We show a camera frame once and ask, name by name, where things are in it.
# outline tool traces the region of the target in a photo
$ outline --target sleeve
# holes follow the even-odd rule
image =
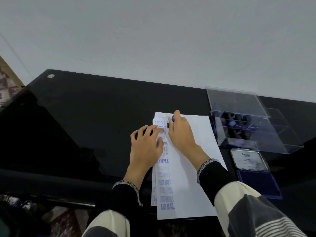
[[[216,159],[197,172],[226,236],[306,236],[286,215],[253,188],[237,181]]]
[[[82,237],[129,237],[139,233],[142,223],[142,204],[137,187],[121,180],[112,188],[109,209],[101,212],[89,224]]]

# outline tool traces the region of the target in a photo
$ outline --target clear plastic box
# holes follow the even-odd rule
[[[206,87],[210,120],[219,146],[290,154],[303,144],[278,109],[255,92]]]

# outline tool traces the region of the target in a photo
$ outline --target left hand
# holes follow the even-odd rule
[[[139,130],[134,131],[131,134],[131,155],[130,165],[127,168],[124,180],[128,180],[136,185],[139,189],[145,174],[150,167],[156,164],[163,151],[163,141],[160,137],[156,144],[157,136],[163,128],[158,128],[158,125],[145,125]]]

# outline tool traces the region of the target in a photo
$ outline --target hand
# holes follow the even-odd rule
[[[156,143],[157,136],[163,128],[158,128],[158,125],[145,125],[139,130],[134,131],[131,134],[131,155],[130,165],[127,168],[124,180],[132,182],[139,189],[145,174],[150,167],[156,164],[163,151],[163,141],[160,137],[158,143]]]
[[[209,159],[203,149],[195,143],[194,135],[189,122],[185,117],[181,117],[180,111],[174,112],[174,122],[169,120],[169,137],[174,147],[176,147],[194,168],[198,170],[201,165]]]

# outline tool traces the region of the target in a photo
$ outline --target glossy black surface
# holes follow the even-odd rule
[[[263,153],[284,196],[272,202],[297,223],[310,226],[316,218],[316,172],[309,164],[315,153],[316,103],[260,98],[282,112],[306,146],[291,155]],[[17,195],[104,200],[128,167],[130,134],[150,125],[156,111],[176,109],[208,115],[206,90],[46,70],[0,112],[5,123],[0,188]],[[221,153],[235,174],[229,149],[221,148]],[[145,204],[150,188],[148,181]]]

